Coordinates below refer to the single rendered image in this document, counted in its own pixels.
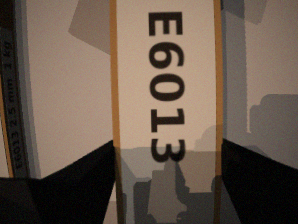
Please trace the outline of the cardboard pack of welding electrodes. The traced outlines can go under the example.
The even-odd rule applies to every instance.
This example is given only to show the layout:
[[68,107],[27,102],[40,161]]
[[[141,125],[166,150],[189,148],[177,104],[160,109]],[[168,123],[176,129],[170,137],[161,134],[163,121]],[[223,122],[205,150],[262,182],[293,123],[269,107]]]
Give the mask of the cardboard pack of welding electrodes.
[[0,0],[0,177],[29,178],[17,84],[13,0]]

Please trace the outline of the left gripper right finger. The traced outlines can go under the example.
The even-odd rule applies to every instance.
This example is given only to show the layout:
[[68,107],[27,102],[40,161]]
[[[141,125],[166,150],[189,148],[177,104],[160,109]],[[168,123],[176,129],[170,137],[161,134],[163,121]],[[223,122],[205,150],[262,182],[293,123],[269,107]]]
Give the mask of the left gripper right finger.
[[221,178],[241,224],[298,224],[298,169],[223,138]]

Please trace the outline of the tan cardboard box with blue band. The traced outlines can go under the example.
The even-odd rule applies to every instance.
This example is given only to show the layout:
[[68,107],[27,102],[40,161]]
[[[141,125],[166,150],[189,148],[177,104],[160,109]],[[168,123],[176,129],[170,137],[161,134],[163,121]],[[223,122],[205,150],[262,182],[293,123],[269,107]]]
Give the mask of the tan cardboard box with blue band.
[[220,0],[109,0],[118,224],[220,224]]

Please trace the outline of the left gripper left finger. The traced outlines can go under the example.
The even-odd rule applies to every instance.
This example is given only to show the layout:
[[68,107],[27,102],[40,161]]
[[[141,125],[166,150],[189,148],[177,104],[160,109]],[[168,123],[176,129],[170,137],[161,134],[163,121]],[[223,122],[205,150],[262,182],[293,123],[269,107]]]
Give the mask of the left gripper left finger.
[[42,180],[0,177],[0,224],[103,224],[114,183],[113,139]]

